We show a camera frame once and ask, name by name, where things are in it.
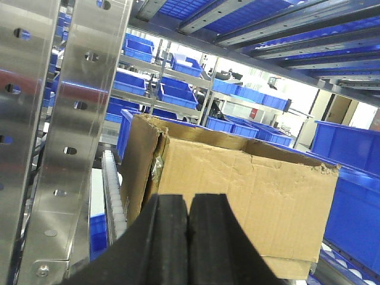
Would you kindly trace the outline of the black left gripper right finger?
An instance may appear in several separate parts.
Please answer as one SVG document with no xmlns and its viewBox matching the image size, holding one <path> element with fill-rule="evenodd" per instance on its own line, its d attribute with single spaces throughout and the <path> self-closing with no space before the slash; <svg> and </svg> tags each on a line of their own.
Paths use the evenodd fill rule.
<svg viewBox="0 0 380 285">
<path fill-rule="evenodd" d="M 189 214 L 190 284 L 281 284 L 255 249 L 225 194 L 197 194 Z"/>
</svg>

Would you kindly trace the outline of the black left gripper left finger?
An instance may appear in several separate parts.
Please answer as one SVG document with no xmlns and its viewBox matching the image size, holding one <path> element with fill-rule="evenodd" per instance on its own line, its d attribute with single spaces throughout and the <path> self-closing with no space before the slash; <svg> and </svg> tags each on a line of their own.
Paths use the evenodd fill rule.
<svg viewBox="0 0 380 285">
<path fill-rule="evenodd" d="M 153 195 L 126 232 L 62 284 L 187 284 L 187 210 L 180 195 Z"/>
</svg>

